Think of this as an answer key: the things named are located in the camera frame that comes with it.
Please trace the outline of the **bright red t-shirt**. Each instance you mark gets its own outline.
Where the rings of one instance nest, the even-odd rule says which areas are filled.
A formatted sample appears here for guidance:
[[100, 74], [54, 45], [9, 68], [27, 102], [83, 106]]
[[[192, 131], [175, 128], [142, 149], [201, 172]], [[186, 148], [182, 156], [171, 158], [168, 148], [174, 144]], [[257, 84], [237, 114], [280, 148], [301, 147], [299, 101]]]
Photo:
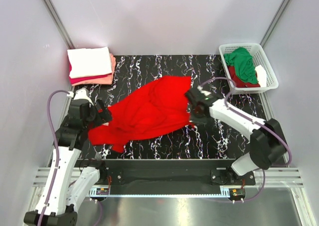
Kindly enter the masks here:
[[169, 134], [190, 124], [186, 92], [190, 76], [164, 76], [110, 106], [112, 120], [88, 132], [92, 145], [109, 144], [122, 153], [131, 140]]

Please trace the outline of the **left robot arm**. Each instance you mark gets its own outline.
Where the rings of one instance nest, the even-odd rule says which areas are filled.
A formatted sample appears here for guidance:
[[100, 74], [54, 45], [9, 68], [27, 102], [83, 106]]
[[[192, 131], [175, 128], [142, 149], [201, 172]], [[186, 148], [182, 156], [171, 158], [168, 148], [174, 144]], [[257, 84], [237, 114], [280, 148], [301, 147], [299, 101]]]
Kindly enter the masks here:
[[71, 183], [73, 168], [88, 139], [88, 131], [112, 120], [102, 100], [96, 105], [87, 99], [71, 102], [67, 116], [54, 133], [54, 151], [47, 181], [35, 209], [25, 213], [28, 226], [74, 226], [78, 209], [94, 184], [108, 177], [106, 164], [91, 159]]

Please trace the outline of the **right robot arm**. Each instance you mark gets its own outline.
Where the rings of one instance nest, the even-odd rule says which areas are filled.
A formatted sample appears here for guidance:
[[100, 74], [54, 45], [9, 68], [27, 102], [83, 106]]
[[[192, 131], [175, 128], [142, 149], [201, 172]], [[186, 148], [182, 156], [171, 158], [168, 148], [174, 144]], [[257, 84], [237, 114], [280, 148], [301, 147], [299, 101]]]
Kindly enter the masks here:
[[190, 104], [190, 122], [220, 120], [240, 132], [249, 141], [249, 152], [237, 158], [226, 172], [231, 184], [238, 184], [244, 175], [256, 169], [267, 170], [284, 155], [291, 156], [279, 122], [254, 117], [228, 103], [225, 98], [193, 88], [185, 94]]

